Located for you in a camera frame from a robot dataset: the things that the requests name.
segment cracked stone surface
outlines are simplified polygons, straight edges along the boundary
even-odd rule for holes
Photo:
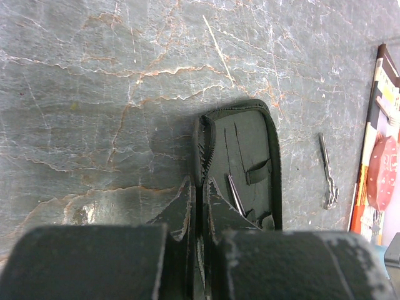
[[[0,264],[43,224],[141,224],[189,173],[194,116],[271,108],[285,229],[344,229],[395,0],[3,0]],[[326,190],[325,135],[339,205]]]

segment zippered case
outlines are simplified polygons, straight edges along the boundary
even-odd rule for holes
[[[268,107],[251,99],[202,115],[194,125],[196,199],[203,199],[207,177],[236,207],[228,174],[245,217],[266,230],[282,230],[281,153]]]

